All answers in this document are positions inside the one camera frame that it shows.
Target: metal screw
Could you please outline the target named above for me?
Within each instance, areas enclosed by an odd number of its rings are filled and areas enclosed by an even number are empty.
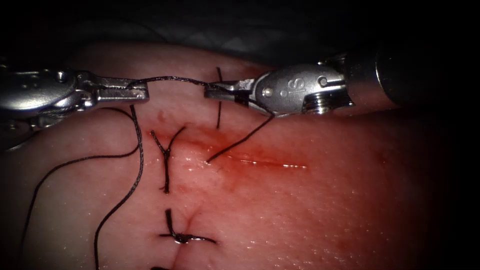
[[[64,83],[68,80],[68,75],[67,73],[63,72],[63,71],[58,71],[56,73],[56,81],[59,82],[59,83]]]
[[[273,91],[271,88],[266,87],[266,88],[264,88],[264,89],[262,90],[261,94],[262,94],[264,97],[269,98],[269,97],[271,97],[271,96],[274,94],[274,91]]]
[[[321,85],[321,86],[326,86],[328,81],[327,81],[327,78],[325,77],[320,77],[318,78],[318,83]]]

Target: interrupted suture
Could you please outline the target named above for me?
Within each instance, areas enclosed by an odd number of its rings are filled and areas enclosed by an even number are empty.
[[[217,73],[218,73],[218,78],[220,81],[222,81],[222,74],[221,74],[221,70],[219,67],[217,67]],[[188,83],[192,83],[192,84],[195,84],[195,85],[199,85],[199,86],[204,86],[204,87],[209,87],[209,88],[214,88],[214,89],[219,89],[221,91],[226,91],[228,92],[228,90],[224,89],[224,88],[221,88],[220,86],[217,86],[215,84],[212,84],[212,83],[207,83],[207,82],[203,82],[203,81],[199,81],[199,80],[195,80],[195,79],[190,79],[190,78],[183,78],[183,77],[176,77],[176,76],[160,76],[160,77],[152,77],[152,78],[145,78],[145,79],[140,79],[140,80],[136,80],[136,81],[133,81],[131,82],[126,88],[131,88],[132,86],[136,85],[136,84],[142,84],[142,83],[147,83],[147,82],[155,82],[155,81],[180,81],[180,82],[188,82]],[[268,117],[268,119],[264,122],[262,122],[257,128],[255,128],[253,131],[251,131],[250,133],[248,133],[244,138],[240,139],[239,141],[231,144],[230,146],[226,147],[225,149],[217,152],[216,154],[214,154],[212,157],[210,157],[209,159],[207,159],[207,163],[210,163],[212,160],[214,160],[215,158],[217,158],[218,156],[224,154],[225,152],[229,151],[230,149],[234,148],[235,146],[247,141],[253,134],[255,134],[256,132],[258,132],[262,127],[264,127],[267,123],[269,123],[274,117],[274,113],[269,110],[268,108],[266,108],[264,105],[262,105],[261,103],[255,101],[255,100],[250,100],[249,98],[247,98],[248,100],[246,100],[246,102],[251,102],[253,104],[256,104],[258,105],[260,108],[263,108],[265,109],[265,111],[267,111],[270,116]],[[117,154],[117,155],[92,155],[92,156],[87,156],[87,157],[82,157],[82,158],[78,158],[78,159],[74,159],[74,160],[71,160],[71,161],[67,161],[65,163],[62,163],[58,166],[55,166],[54,168],[52,168],[41,180],[40,182],[36,185],[35,187],[35,190],[33,192],[33,196],[32,196],[32,199],[31,199],[31,203],[30,203],[30,206],[29,206],[29,209],[28,209],[28,213],[27,213],[27,217],[26,217],[26,221],[25,221],[25,224],[24,224],[24,228],[23,228],[23,231],[22,231],[22,235],[21,235],[21,240],[20,240],[20,248],[19,248],[19,252],[18,252],[18,265],[20,266],[20,263],[21,263],[21,260],[22,260],[22,252],[23,252],[23,249],[24,249],[24,244],[25,244],[25,239],[26,239],[26,235],[27,235],[27,232],[28,232],[28,227],[29,227],[29,222],[30,222],[30,219],[31,219],[31,216],[32,216],[32,212],[33,212],[33,209],[34,209],[34,205],[35,205],[35,201],[36,201],[36,198],[39,194],[39,190],[41,188],[41,186],[44,184],[44,182],[46,181],[46,179],[51,175],[53,174],[54,172],[56,172],[57,170],[59,170],[60,168],[63,168],[65,166],[68,166],[70,164],[74,164],[74,163],[78,163],[78,162],[82,162],[82,161],[86,161],[86,160],[93,160],[93,159],[112,159],[112,158],[123,158],[123,157],[128,157],[130,155],[132,155],[133,153],[135,153],[137,150],[139,151],[139,169],[138,169],[138,175],[136,177],[136,179],[134,180],[130,190],[127,192],[127,194],[120,200],[120,202],[118,202],[106,215],[105,217],[100,221],[97,229],[95,230],[95,234],[94,234],[94,241],[93,241],[93,253],[94,253],[94,260],[95,260],[95,269],[97,270],[100,270],[100,261],[99,261],[99,248],[98,248],[98,244],[99,244],[99,237],[100,237],[100,232],[101,232],[101,229],[102,227],[104,226],[104,224],[108,221],[108,219],[130,198],[130,196],[133,194],[133,192],[135,191],[135,189],[137,188],[138,184],[140,183],[140,179],[142,177],[142,174],[143,174],[143,167],[144,167],[144,149],[143,149],[143,144],[142,144],[142,133],[141,133],[141,130],[140,130],[140,126],[139,126],[139,123],[138,123],[138,119],[137,119],[137,115],[136,115],[136,111],[135,111],[135,107],[133,105],[130,106],[130,111],[131,111],[131,115],[128,114],[127,112],[121,110],[121,109],[117,109],[117,108],[104,108],[106,110],[112,110],[112,111],[116,111],[116,112],[120,112],[124,115],[126,115],[127,117],[129,117],[133,124],[134,124],[134,129],[135,129],[135,132],[136,132],[136,135],[137,135],[137,145],[135,146],[135,148],[133,150],[131,150],[130,152],[127,152],[127,153],[124,153],[124,154]],[[219,101],[218,103],[218,117],[217,117],[217,123],[216,123],[216,128],[219,129],[220,128],[220,117],[221,117],[221,110],[222,110],[222,102]],[[155,140],[155,143],[157,144],[157,146],[159,147],[162,155],[163,155],[163,163],[164,163],[164,169],[165,169],[165,184],[164,184],[164,187],[161,187],[160,189],[163,190],[163,192],[165,194],[168,194],[170,192],[170,176],[169,176],[169,158],[170,158],[170,154],[171,154],[171,148],[172,148],[172,144],[174,142],[174,140],[176,139],[176,137],[185,129],[186,127],[183,126],[182,128],[180,128],[174,135],[173,137],[171,138],[169,144],[168,144],[168,147],[165,149],[159,142],[157,136],[155,135],[155,132],[152,130],[150,132],[150,134],[152,135],[153,139]],[[165,218],[166,218],[166,223],[167,223],[167,227],[168,227],[168,233],[162,233],[162,234],[159,234],[160,237],[172,237],[177,243],[180,243],[180,244],[187,244],[190,240],[202,240],[202,241],[208,241],[208,242],[211,242],[211,243],[214,243],[214,244],[217,244],[217,241],[211,239],[211,238],[208,238],[208,237],[203,237],[203,236],[197,236],[197,235],[193,235],[193,234],[184,234],[184,233],[176,233],[173,229],[173,222],[172,222],[172,210],[171,208],[168,208],[165,210]],[[154,266],[151,268],[152,270],[164,270],[166,268],[163,268],[163,267],[159,267],[159,266]]]
[[[156,145],[158,148],[160,148],[161,153],[163,154],[163,164],[165,167],[165,185],[161,187],[160,189],[163,190],[165,194],[170,193],[170,176],[169,176],[169,158],[170,158],[170,152],[172,149],[172,144],[174,143],[175,138],[182,132],[186,127],[183,126],[180,128],[179,131],[173,135],[173,137],[170,140],[170,143],[168,144],[167,149],[163,148],[163,146],[160,144],[159,139],[157,136],[155,136],[155,132],[152,130],[150,131],[150,134],[152,135],[153,139],[155,140]]]
[[[196,80],[196,79],[191,79],[191,78],[185,78],[185,77],[177,77],[177,76],[158,76],[158,77],[150,77],[150,78],[144,78],[144,79],[139,79],[139,80],[134,80],[132,81],[131,83],[129,83],[126,88],[127,89],[130,89],[132,88],[133,86],[135,85],[138,85],[138,84],[145,84],[145,83],[151,83],[151,82],[158,82],[158,81],[177,81],[177,82],[186,82],[186,83],[191,83],[191,84],[194,84],[194,85],[198,85],[198,86],[203,86],[203,87],[208,87],[208,88],[211,88],[211,89],[216,89],[216,90],[219,90],[219,91],[223,91],[223,92],[226,92],[230,95],[234,95],[234,93],[232,93],[231,91],[223,88],[223,87],[220,87],[214,83],[209,83],[209,82],[204,82],[204,81],[201,81],[201,80]],[[247,134],[245,137],[243,137],[242,139],[240,139],[239,141],[237,142],[234,142],[233,144],[231,144],[230,146],[220,150],[219,152],[217,152],[216,154],[212,155],[210,158],[208,158],[205,162],[207,163],[210,163],[212,160],[218,158],[220,155],[222,155],[223,153],[229,151],[230,149],[240,145],[241,143],[245,142],[246,140],[248,140],[253,134],[255,134],[257,131],[259,131],[261,128],[263,128],[266,124],[268,124],[273,118],[275,118],[275,114],[274,112],[269,109],[268,107],[266,107],[265,105],[263,105],[261,102],[258,102],[256,100],[253,100],[249,97],[243,97],[243,96],[237,96],[236,97],[237,99],[242,99],[244,102],[241,102],[241,103],[251,103],[251,104],[255,104],[256,106],[258,106],[259,108],[262,108],[263,110],[265,110],[268,114],[270,114],[270,116],[268,117],[267,120],[265,120],[263,123],[261,123],[257,128],[255,128],[252,132],[250,132],[249,134]]]
[[[189,240],[204,240],[204,241],[212,242],[214,244],[217,243],[217,241],[207,237],[196,236],[192,234],[176,233],[174,231],[174,227],[172,223],[172,209],[168,208],[167,210],[165,210],[165,217],[166,217],[166,225],[168,227],[169,233],[162,233],[162,234],[159,234],[158,236],[173,237],[173,239],[175,239],[175,242],[180,244],[187,244]]]

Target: skin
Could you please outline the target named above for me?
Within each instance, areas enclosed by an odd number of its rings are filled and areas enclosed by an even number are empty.
[[[253,78],[268,67],[192,48],[102,43],[71,59],[76,69],[105,77],[181,76],[207,82]],[[425,266],[444,228],[439,209],[446,190],[448,138],[427,112],[391,111],[353,118],[298,115],[274,119],[246,143],[206,164],[211,155],[253,130],[265,116],[203,98],[200,86],[149,83],[150,102],[136,106],[144,170],[132,197],[104,225],[100,268],[344,269]],[[166,147],[170,194],[164,194]],[[37,182],[54,166],[91,155],[132,150],[132,122],[96,110],[46,129],[15,152],[3,154],[0,177],[13,264]],[[40,189],[22,266],[93,269],[93,241],[101,219],[131,188],[139,153],[97,159],[55,172]],[[167,234],[172,209],[179,244]]]

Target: dark background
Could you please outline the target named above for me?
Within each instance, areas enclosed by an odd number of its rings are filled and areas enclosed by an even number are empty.
[[[455,17],[450,6],[439,4],[183,0],[4,1],[2,5],[0,55],[14,63],[61,63],[75,50],[98,41],[162,42],[273,66],[316,63],[363,42],[384,38],[434,41],[432,44],[445,50],[446,59],[455,56],[450,49],[455,41]],[[413,65],[422,65],[422,59]],[[445,106],[456,111],[456,103]],[[457,127],[452,123],[445,128],[453,140],[466,134],[465,126]],[[475,182],[475,177],[468,175],[460,158],[452,160],[452,175],[446,177],[451,192],[439,209],[444,210],[440,213],[444,223],[432,228],[436,237],[419,258],[422,267],[477,265],[476,194],[470,184],[464,184]]]

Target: black suture thread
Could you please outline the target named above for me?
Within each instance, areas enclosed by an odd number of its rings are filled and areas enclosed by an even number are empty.
[[[150,134],[151,136],[153,137],[153,139],[155,140],[155,143],[156,145],[158,146],[158,148],[160,148],[160,151],[161,153],[163,154],[163,165],[165,167],[165,185],[163,187],[160,188],[160,190],[163,190],[163,192],[165,194],[168,194],[170,193],[170,175],[169,175],[169,158],[170,158],[170,152],[171,152],[171,148],[172,148],[172,144],[175,140],[175,138],[180,134],[180,132],[182,132],[186,127],[183,126],[182,128],[180,128],[179,131],[177,131],[175,133],[175,135],[173,135],[173,137],[171,138],[170,140],[170,143],[168,144],[168,148],[167,149],[164,149],[164,147],[160,144],[159,142],[159,139],[157,138],[157,136],[155,136],[155,131],[151,130],[150,131]]]
[[[203,241],[209,241],[214,244],[217,244],[217,241],[208,237],[196,236],[193,234],[175,233],[173,222],[172,222],[172,209],[168,208],[167,210],[165,210],[165,217],[166,217],[166,225],[168,227],[169,233],[162,233],[162,234],[159,234],[158,236],[173,237],[175,241],[180,244],[187,244],[189,240],[203,240]]]
[[[221,111],[222,111],[222,102],[219,101],[218,102],[218,117],[216,119],[216,129],[220,129],[220,115],[221,115]]]
[[[223,82],[224,79],[222,78],[222,71],[220,70],[220,67],[216,67],[216,72],[218,73],[218,80],[220,82]],[[220,100],[218,102],[218,117],[216,119],[216,129],[218,130],[220,128],[220,115],[221,115],[221,112],[222,112],[222,101]]]
[[[232,93],[231,91],[228,91],[227,89],[218,86],[213,83],[208,83],[205,81],[201,80],[196,80],[192,78],[185,78],[185,77],[178,77],[178,76],[159,76],[159,77],[151,77],[151,78],[143,78],[143,79],[138,79],[130,82],[125,88],[129,89],[135,85],[139,84],[144,84],[144,83],[151,83],[151,82],[158,82],[158,81],[177,81],[177,82],[185,82],[185,83],[191,83],[197,86],[203,86],[203,87],[208,87],[212,89],[216,89],[219,91],[227,92],[227,93]]]
[[[126,115],[128,118],[130,118],[131,120],[133,120],[133,118],[130,116],[130,114],[128,114],[124,110],[121,110],[121,109],[118,109],[118,108],[110,108],[110,107],[106,107],[106,108],[102,108],[102,109],[122,113],[122,114]],[[60,168],[63,168],[63,167],[65,167],[67,165],[70,165],[70,164],[82,162],[82,161],[94,160],[94,159],[115,159],[115,158],[128,157],[128,156],[132,155],[133,153],[135,153],[138,148],[139,148],[139,146],[137,145],[135,147],[135,149],[133,149],[132,151],[130,151],[128,153],[124,153],[124,154],[115,154],[115,155],[101,154],[101,155],[91,155],[91,156],[77,158],[77,159],[70,160],[70,161],[67,161],[65,163],[62,163],[60,165],[57,165],[57,166],[53,167],[50,171],[48,171],[45,174],[45,176],[40,180],[40,182],[38,182],[38,184],[35,187],[35,190],[33,191],[33,196],[32,196],[31,201],[30,201],[30,206],[28,207],[28,212],[26,214],[25,224],[23,226],[23,231],[21,233],[20,248],[19,248],[19,251],[18,251],[17,264],[20,265],[20,262],[22,260],[25,238],[27,236],[27,231],[28,231],[29,224],[30,224],[30,218],[32,217],[32,212],[33,212],[34,205],[35,205],[35,200],[37,199],[40,188],[42,187],[43,183],[45,182],[45,180],[47,180],[47,178],[50,175],[52,175],[54,172],[56,172]]]
[[[246,140],[248,140],[253,134],[255,134],[257,131],[259,131],[261,128],[263,128],[266,124],[268,124],[268,122],[270,122],[274,117],[275,116],[273,116],[273,115],[268,117],[268,119],[266,121],[261,123],[257,128],[255,128],[253,131],[251,131],[249,134],[247,134],[244,138],[242,138],[241,140],[239,140],[237,142],[234,142],[232,145],[228,146],[227,148],[225,148],[223,150],[220,150],[216,154],[212,155],[209,159],[206,160],[206,163],[210,163],[212,160],[218,158],[223,153],[227,152],[228,150],[230,150],[230,149],[236,147],[237,145],[239,145],[239,144],[245,142]]]
[[[226,93],[229,93],[230,95],[235,95],[234,93],[232,93],[232,91],[229,91],[223,87],[220,87],[216,84],[213,84],[213,83],[208,83],[208,82],[204,82],[204,81],[200,81],[200,80],[196,80],[196,79],[191,79],[191,78],[185,78],[185,77],[177,77],[177,76],[159,76],[159,77],[151,77],[151,78],[144,78],[144,79],[139,79],[139,80],[135,80],[135,81],[132,81],[130,82],[126,88],[129,89],[131,88],[132,86],[134,85],[137,85],[137,84],[144,84],[144,83],[150,83],[150,82],[157,82],[157,81],[178,81],[178,82],[187,82],[187,83],[192,83],[194,85],[198,85],[198,86],[203,86],[203,87],[209,87],[209,88],[212,88],[212,89],[217,89],[217,90],[220,90],[222,92],[226,92]],[[267,113],[270,114],[270,117],[265,121],[263,122],[262,124],[260,124],[260,126],[258,126],[256,129],[254,129],[252,132],[250,132],[247,136],[245,136],[243,139],[235,142],[234,144],[228,146],[227,148],[219,151],[218,153],[214,154],[213,156],[211,156],[209,159],[206,160],[207,163],[210,163],[212,160],[214,160],[215,158],[217,158],[218,156],[220,156],[221,154],[225,153],[226,151],[234,148],[235,146],[245,142],[248,138],[250,138],[250,136],[252,136],[254,133],[256,133],[260,128],[262,128],[263,126],[265,126],[268,122],[270,122],[274,117],[275,117],[275,114],[274,112],[269,109],[267,106],[265,106],[263,103],[259,102],[259,101],[256,101],[256,100],[253,100],[251,98],[242,98],[243,101],[245,102],[248,102],[248,103],[252,103],[252,104],[255,104],[257,105],[259,108],[265,110]]]
[[[125,88],[130,89],[131,87],[133,87],[135,85],[138,85],[138,84],[151,83],[151,82],[157,82],[157,81],[186,82],[186,83],[191,83],[191,84],[198,85],[198,86],[203,86],[203,87],[216,89],[216,90],[228,93],[228,94],[233,95],[233,96],[235,95],[235,93],[233,93],[232,91],[230,91],[226,88],[223,88],[221,86],[218,86],[216,84],[213,84],[213,83],[208,83],[208,82],[204,82],[204,81],[196,80],[196,79],[191,79],[191,78],[177,77],[177,76],[159,76],[159,77],[138,79],[138,80],[134,80],[134,81],[130,82]],[[263,103],[261,103],[259,101],[255,101],[251,98],[247,98],[247,99],[243,98],[243,100],[245,100],[246,102],[257,105],[258,107],[260,107],[261,109],[264,109],[267,113],[269,113],[272,116],[275,115],[274,112],[271,109],[269,109],[267,106],[265,106]]]
[[[133,124],[135,125],[135,131],[136,131],[136,137],[138,139],[138,150],[140,153],[140,167],[138,169],[138,175],[136,177],[135,182],[133,183],[132,187],[130,188],[130,191],[125,195],[123,199],[120,200],[119,203],[117,203],[108,214],[100,221],[100,224],[98,225],[98,228],[95,231],[95,238],[93,241],[93,252],[95,255],[95,269],[100,270],[100,264],[99,264],[99,247],[98,247],[98,242],[99,242],[99,234],[100,230],[102,229],[103,225],[105,222],[110,218],[111,215],[113,215],[127,200],[130,198],[130,196],[134,193],[135,189],[139,185],[140,179],[142,178],[142,173],[144,171],[144,148],[142,145],[142,131],[140,130],[139,122],[137,119],[137,113],[135,112],[135,107],[133,105],[130,105],[130,111],[131,111],[131,117],[133,119]]]

